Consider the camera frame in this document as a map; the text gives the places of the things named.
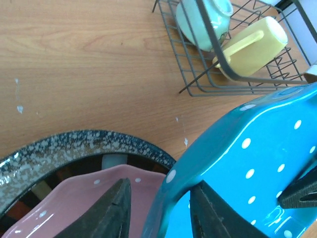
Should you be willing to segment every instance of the mug handle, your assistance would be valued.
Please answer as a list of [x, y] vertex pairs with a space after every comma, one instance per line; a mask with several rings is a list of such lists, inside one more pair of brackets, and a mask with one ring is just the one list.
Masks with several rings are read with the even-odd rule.
[[[234, 43], [232, 46], [230, 46], [227, 49], [225, 49], [223, 51], [223, 54], [224, 54], [227, 62], [230, 63], [230, 61], [231, 61], [230, 56], [232, 56], [233, 54], [235, 54], [238, 51], [242, 50], [243, 48], [246, 48], [250, 44], [259, 41], [260, 39], [263, 38], [263, 36], [264, 36], [264, 32], [262, 30], [253, 32], [249, 36], [243, 38], [242, 40]], [[220, 68], [221, 65], [217, 64], [215, 67], [216, 68]]]

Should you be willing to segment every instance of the white paint speck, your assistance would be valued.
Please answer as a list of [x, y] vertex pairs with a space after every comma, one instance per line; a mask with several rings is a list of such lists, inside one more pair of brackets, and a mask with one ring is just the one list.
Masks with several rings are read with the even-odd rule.
[[115, 142], [113, 143], [113, 146], [114, 146], [115, 148], [118, 148], [119, 145], [120, 145], [120, 143], [119, 143], [118, 141], [115, 141]]
[[250, 138], [246, 138], [243, 142], [242, 142], [242, 149], [246, 149], [249, 147], [251, 143], [251, 139]]
[[278, 198], [282, 194], [282, 191], [278, 192], [276, 198]]
[[15, 83], [16, 83], [16, 88], [15, 88], [15, 98], [17, 101], [19, 101], [19, 79], [14, 79], [15, 80]]
[[186, 148], [187, 148], [187, 145], [188, 145], [188, 139], [185, 137], [185, 139], [184, 139], [184, 144], [185, 144], [185, 146], [186, 146]]
[[41, 212], [40, 213], [40, 215], [39, 215], [39, 217], [43, 217], [43, 216], [45, 216], [45, 214], [47, 213], [47, 211], [43, 211], [43, 212]]
[[316, 147], [313, 146], [313, 147], [311, 148], [311, 150], [309, 151], [309, 153], [310, 153], [310, 154], [313, 153], [313, 152], [315, 151], [315, 149], [316, 149]]
[[286, 238], [292, 238], [292, 237], [293, 237], [293, 234], [292, 234], [289, 230], [286, 230], [286, 231], [284, 231], [284, 236], [285, 236]]
[[168, 173], [168, 175], [166, 176], [166, 183], [169, 183], [173, 180], [173, 178], [176, 175], [176, 170], [172, 170]]
[[281, 172], [284, 168], [285, 168], [285, 164], [281, 164], [281, 165], [278, 167], [277, 172]]
[[250, 170], [247, 172], [247, 174], [246, 174], [246, 179], [251, 178], [251, 177], [253, 176], [253, 174], [254, 174], [254, 169], [250, 169]]
[[21, 114], [23, 113], [23, 106], [22, 106], [22, 105], [17, 106], [16, 109], [17, 109], [18, 112], [20, 112]]
[[298, 120], [295, 125], [294, 125], [294, 129], [297, 130], [302, 124], [302, 120]]
[[249, 203], [249, 204], [253, 203], [253, 202], [255, 201], [255, 199], [256, 199], [255, 196], [250, 197], [248, 203]]
[[247, 109], [253, 108], [255, 106], [255, 104], [244, 105], [242, 108], [240, 108], [240, 111], [246, 111]]

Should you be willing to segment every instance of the ceramic dish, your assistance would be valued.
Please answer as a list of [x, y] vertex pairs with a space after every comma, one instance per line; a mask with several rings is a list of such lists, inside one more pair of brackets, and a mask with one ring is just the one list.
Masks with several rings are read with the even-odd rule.
[[[232, 36], [222, 50], [233, 71], [250, 76], [273, 60], [287, 43], [283, 27], [273, 17], [266, 16]], [[220, 64], [216, 67], [228, 77]]]
[[266, 236], [300, 237], [316, 220], [317, 207], [296, 208], [300, 197], [292, 201], [293, 208], [286, 209], [279, 197], [310, 169], [307, 166], [316, 155], [316, 102], [314, 83], [276, 91], [219, 119], [165, 177], [142, 237], [164, 237], [175, 215], [181, 217], [190, 237], [190, 219], [179, 215], [188, 205], [189, 193], [182, 195], [203, 180]]
[[170, 169], [175, 160], [153, 144], [104, 130], [81, 130], [36, 141], [0, 160], [0, 218], [30, 188], [53, 171], [98, 154], [139, 155]]
[[9, 229], [3, 238], [54, 237], [83, 215], [119, 179], [131, 181], [129, 237], [141, 236], [153, 198], [165, 175], [118, 165], [60, 183], [43, 201]]
[[[222, 44], [229, 31], [233, 7], [229, 0], [203, 0], [203, 3], [217, 39]], [[176, 7], [175, 17], [181, 31], [193, 45], [196, 45], [195, 36], [197, 47], [207, 52], [212, 50], [212, 43], [195, 0], [181, 1]]]

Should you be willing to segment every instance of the yellow mug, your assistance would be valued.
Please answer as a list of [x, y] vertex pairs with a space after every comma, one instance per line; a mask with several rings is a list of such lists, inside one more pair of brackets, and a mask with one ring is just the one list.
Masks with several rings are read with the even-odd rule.
[[236, 34], [223, 46], [230, 67], [240, 76], [250, 76], [270, 62], [287, 45], [282, 26], [270, 16]]

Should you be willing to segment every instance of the mug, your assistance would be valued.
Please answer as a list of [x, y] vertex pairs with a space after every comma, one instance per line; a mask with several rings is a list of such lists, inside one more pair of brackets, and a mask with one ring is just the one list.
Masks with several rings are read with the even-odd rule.
[[287, 45], [282, 26], [270, 16], [248, 26], [223, 46], [230, 67], [240, 76], [250, 76], [269, 63]]
[[[197, 47], [203, 51], [211, 51], [212, 44], [196, 4], [196, 0], [182, 0], [182, 2], [193, 33], [196, 37], [198, 43]], [[230, 16], [233, 13], [232, 5], [229, 0], [203, 0], [203, 3], [209, 19], [212, 22], [217, 39], [222, 44], [229, 31]], [[179, 3], [176, 7], [176, 21], [186, 38], [193, 45], [196, 45], [181, 3]]]

